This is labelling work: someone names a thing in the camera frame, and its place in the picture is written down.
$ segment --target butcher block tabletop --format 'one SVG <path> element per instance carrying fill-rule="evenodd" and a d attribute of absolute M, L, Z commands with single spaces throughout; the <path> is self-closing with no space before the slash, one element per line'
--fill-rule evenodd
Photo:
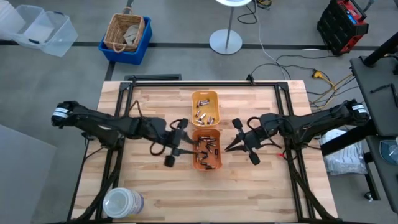
<path fill-rule="evenodd" d="M 287 82 L 294 114 L 311 113 L 304 82 Z M 114 114 L 119 85 L 120 82 L 104 82 L 98 111 Z M 169 149 L 161 156 L 154 157 L 149 152 L 151 142 L 145 139 L 127 139 L 119 187 L 142 194 L 145 205 L 140 214 L 114 219 L 113 222 L 297 221 L 287 162 L 278 155 L 283 149 L 274 146 L 261 148 L 257 152 L 261 163 L 257 166 L 252 165 L 244 152 L 224 151 L 237 134 L 231 122 L 233 119 L 240 118 L 246 132 L 249 131 L 246 126 L 248 118 L 264 113 L 278 113 L 273 87 L 159 86 L 134 87 L 133 90 L 132 100 L 139 101 L 144 116 L 160 117 L 168 124 L 176 119 L 191 119 L 191 94 L 194 91 L 216 91 L 221 121 L 215 128 L 221 132 L 220 151 L 223 166 L 218 170 L 197 171 L 192 167 L 192 155 L 181 155 L 176 157 L 174 167 L 168 168 L 163 163 L 165 155 L 170 152 Z M 125 102 L 126 97 L 122 104 L 122 112 Z M 133 108 L 129 115 L 138 116 L 137 108 Z M 189 124 L 186 130 L 191 135 L 195 127 Z M 279 145 L 284 145 L 279 135 L 274 136 L 273 140 Z M 316 141 L 310 145 L 319 147 Z M 87 154 L 99 148 L 99 142 L 92 141 Z M 192 146 L 186 143 L 182 143 L 180 148 L 192 150 Z M 321 151 L 306 148 L 303 150 L 303 157 L 312 192 L 326 210 L 337 217 Z M 103 149 L 85 161 L 72 218 L 81 215 L 100 190 L 105 158 L 106 150 Z M 302 192 L 300 198 L 304 215 L 307 217 L 307 206 Z"/>

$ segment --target black metal frame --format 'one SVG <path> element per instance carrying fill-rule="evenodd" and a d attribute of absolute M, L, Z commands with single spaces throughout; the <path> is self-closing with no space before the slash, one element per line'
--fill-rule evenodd
<path fill-rule="evenodd" d="M 140 82 L 133 80 L 132 82 L 122 82 L 119 87 L 119 94 L 118 94 L 118 100 L 116 103 L 116 109 L 115 109 L 115 116 L 119 116 L 120 114 L 120 109 L 121 109 L 121 103 L 123 99 L 123 94 L 126 90 L 128 90 L 128 96 L 127 96 L 127 101 L 126 101 L 126 107 L 125 107 L 125 112 L 124 114 L 128 114 L 128 109 L 130 108 L 131 101 L 132 101 L 132 93 L 134 87 L 150 87 L 150 86 L 159 86 L 159 87 L 170 87 L 170 86 L 203 86 L 203 87 L 208 87 L 208 86 L 268 86 L 268 87 L 273 87 L 275 90 L 275 95 L 276 95 L 276 100 L 277 100 L 277 106 L 280 114 L 284 114 L 284 108 L 283 108 L 283 102 L 282 102 L 282 97 L 280 94 L 280 91 L 284 92 L 285 95 L 285 100 L 287 103 L 287 112 L 289 115 L 293 115 L 293 106 L 292 106 L 292 101 L 290 99 L 290 93 L 289 93 L 289 86 L 287 82 L 255 82 L 252 76 L 248 76 L 246 79 L 247 81 L 238 81 L 238 82 L 183 82 L 183 81 L 177 81 L 177 82 Z M 285 148 L 286 150 L 286 156 L 287 159 L 292 161 L 292 149 L 289 147 L 290 143 L 288 140 L 285 141 Z M 116 164 L 113 170 L 113 173 L 115 173 L 116 176 L 113 176 L 113 184 L 112 188 L 115 188 L 118 186 L 118 181 L 119 181 L 119 175 L 120 175 L 120 167 L 121 167 L 121 161 L 123 157 L 123 146 L 124 146 L 124 139 L 122 139 L 120 148 L 117 150 L 109 150 L 107 155 L 106 155 L 106 160 L 105 160 L 105 165 L 104 165 L 104 172 L 103 172 L 103 179 L 101 183 L 101 190 L 99 194 L 96 196 L 94 201 L 97 200 L 98 196 L 104 197 L 104 194 L 101 195 L 101 193 L 106 192 L 109 188 L 104 189 L 104 186 L 106 183 L 109 181 L 111 178 L 109 176 L 109 172 L 111 169 L 111 160 L 113 156 L 114 151 L 118 151 L 117 159 L 116 159 Z M 302 181 L 308 186 L 308 178 L 307 178 L 307 172 L 305 170 L 305 164 L 304 164 L 304 159 L 303 159 L 303 154 L 301 150 L 296 150 L 297 152 L 297 162 L 299 166 L 299 172 L 302 177 Z M 71 220 L 71 215 L 73 211 L 73 207 L 75 204 L 75 199 L 76 199 L 76 194 L 78 190 L 78 186 L 80 183 L 80 177 L 81 173 L 83 170 L 84 166 L 84 161 L 81 164 L 81 169 L 80 169 L 80 175 L 78 182 L 76 183 L 76 188 L 75 188 L 75 194 L 73 196 L 72 204 L 70 207 L 70 211 L 68 214 L 68 218 L 66 223 L 84 223 L 84 224 L 89 224 L 89 223 L 105 223 L 105 222 L 111 222 L 112 218 L 102 218 L 101 214 L 103 211 L 102 208 L 102 200 L 97 200 L 96 205 L 93 205 L 93 207 L 89 207 L 90 209 L 95 209 L 96 210 L 96 215 L 94 220 L 90 220 L 91 216 L 86 216 L 84 218 L 78 218 Z M 307 203 L 307 208 L 308 208 L 308 216 L 309 218 L 304 218 L 303 217 L 303 210 L 302 210 L 302 205 L 300 201 L 300 194 L 299 194 L 299 188 L 297 187 L 297 181 L 293 178 L 293 172 L 296 172 L 294 163 L 293 162 L 288 162 L 288 167 L 289 167 L 289 173 L 290 173 L 290 181 L 292 184 L 292 191 L 293 191 L 293 196 L 294 196 L 294 201 L 295 201 L 295 209 L 297 213 L 297 218 L 299 222 L 305 222 L 305 223 L 352 223 L 354 224 L 355 222 L 342 222 L 342 221 L 336 221 L 336 220 L 319 220 L 315 218 L 315 212 L 314 212 L 314 207 L 310 203 L 307 195 L 306 197 L 306 203 Z"/>

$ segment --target orange bin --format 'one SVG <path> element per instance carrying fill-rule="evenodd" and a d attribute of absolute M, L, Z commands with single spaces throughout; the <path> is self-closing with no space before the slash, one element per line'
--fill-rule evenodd
<path fill-rule="evenodd" d="M 196 170 L 203 170 L 203 171 L 211 171 L 211 170 L 217 170 L 219 168 L 221 168 L 223 166 L 223 164 L 221 163 L 221 144 L 220 144 L 220 132 L 216 129 L 196 129 L 194 130 L 193 134 L 192 134 L 192 139 L 194 141 L 199 140 L 199 137 L 203 137 L 203 136 L 208 136 L 211 138 L 215 138 L 216 141 L 212 142 L 214 144 L 216 144 L 215 147 L 211 146 L 211 150 L 213 151 L 213 153 L 210 153 L 207 148 L 206 145 L 207 143 L 204 141 L 200 142 L 200 146 L 193 146 L 193 150 L 194 151 L 206 151 L 208 152 L 208 157 L 202 161 L 197 162 L 197 154 L 194 154 L 192 157 L 192 164 L 193 164 L 193 168 L 195 168 Z M 218 150 L 218 156 L 216 158 L 215 156 L 215 149 Z M 199 158 L 203 157 L 204 154 L 199 153 Z M 214 166 L 214 169 L 210 169 L 210 170 L 206 170 L 206 166 L 200 164 L 200 162 L 206 162 L 208 164 L 211 164 L 212 166 Z"/>
<path fill-rule="evenodd" d="M 207 105 L 199 106 L 197 108 L 197 103 L 200 100 L 209 100 Z M 202 119 L 205 123 L 201 125 L 196 122 L 196 120 L 203 114 L 206 113 L 206 116 Z M 207 119 L 211 116 L 214 118 L 213 124 L 207 124 Z M 216 126 L 220 122 L 220 110 L 218 109 L 218 95 L 215 91 L 212 90 L 200 90 L 192 93 L 192 123 L 197 127 L 212 127 Z"/>

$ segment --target blue crate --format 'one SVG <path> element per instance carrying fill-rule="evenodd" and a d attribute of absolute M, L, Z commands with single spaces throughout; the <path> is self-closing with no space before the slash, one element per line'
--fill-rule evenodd
<path fill-rule="evenodd" d="M 105 54 L 106 59 L 114 62 L 130 63 L 133 65 L 139 65 L 144 58 L 145 51 L 148 48 L 150 38 L 152 37 L 152 28 L 150 28 L 150 18 L 144 17 L 145 29 L 139 42 L 138 48 L 135 52 L 121 52 L 116 53 L 113 49 L 108 49 L 104 43 L 104 38 L 102 38 L 101 43 L 98 48 Z"/>

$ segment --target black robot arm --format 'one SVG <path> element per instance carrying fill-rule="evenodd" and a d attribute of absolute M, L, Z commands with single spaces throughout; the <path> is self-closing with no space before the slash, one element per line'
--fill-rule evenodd
<path fill-rule="evenodd" d="M 250 122 L 253 119 L 258 119 L 261 125 L 256 128 L 251 127 Z M 305 116 L 284 116 L 268 113 L 260 117 L 252 117 L 248 119 L 247 123 L 252 130 L 246 133 L 242 130 L 240 119 L 236 118 L 233 120 L 233 124 L 238 129 L 238 134 L 225 150 L 227 152 L 238 150 L 248 152 L 251 162 L 257 165 L 260 160 L 253 149 L 260 149 L 265 145 L 261 142 L 266 139 L 272 140 L 271 137 L 277 133 L 292 143 L 289 147 L 302 149 L 313 137 L 319 134 L 324 134 L 342 125 L 363 125 L 368 119 L 369 115 L 363 105 L 355 100 L 345 101 L 328 110 Z M 243 141 L 243 145 L 235 146 L 241 141 Z"/>
<path fill-rule="evenodd" d="M 184 129 L 188 125 L 187 119 L 176 120 L 177 127 L 172 127 L 171 131 L 166 131 L 166 121 L 162 118 L 150 118 L 145 116 L 120 118 L 109 114 L 101 113 L 88 109 L 76 101 L 65 101 L 59 103 L 55 109 L 51 121 L 53 126 L 63 128 L 64 126 L 75 126 L 90 136 L 95 136 L 102 146 L 109 149 L 118 147 L 121 137 L 129 139 L 144 138 L 152 141 L 150 152 L 153 156 L 161 155 L 166 147 L 172 149 L 169 156 L 166 156 L 165 166 L 172 167 L 174 156 L 180 154 L 192 154 L 192 151 L 179 149 L 180 141 L 195 144 Z M 154 144 L 160 144 L 163 149 L 160 152 L 152 152 Z"/>

